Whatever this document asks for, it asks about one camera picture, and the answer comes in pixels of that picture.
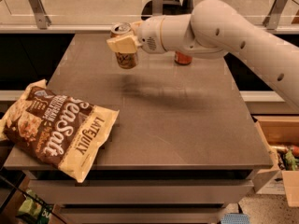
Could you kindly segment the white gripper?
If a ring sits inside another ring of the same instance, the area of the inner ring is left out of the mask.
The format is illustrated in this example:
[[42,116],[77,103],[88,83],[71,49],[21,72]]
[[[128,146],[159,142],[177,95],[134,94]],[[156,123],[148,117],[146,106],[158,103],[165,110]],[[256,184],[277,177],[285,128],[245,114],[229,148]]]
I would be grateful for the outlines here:
[[121,35],[107,40],[109,48],[117,53],[136,53],[141,47],[149,54],[163,54],[162,24],[165,16],[153,16],[145,21],[131,22],[135,35]]

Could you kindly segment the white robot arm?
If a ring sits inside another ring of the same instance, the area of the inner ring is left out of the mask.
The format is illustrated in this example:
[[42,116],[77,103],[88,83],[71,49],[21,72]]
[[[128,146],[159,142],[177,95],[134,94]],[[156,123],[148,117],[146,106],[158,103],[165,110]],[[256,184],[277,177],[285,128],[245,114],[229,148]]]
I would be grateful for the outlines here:
[[293,108],[299,107],[299,48],[258,28],[228,4],[204,0],[190,14],[153,16],[107,40],[119,53],[179,51],[216,59],[231,53]]

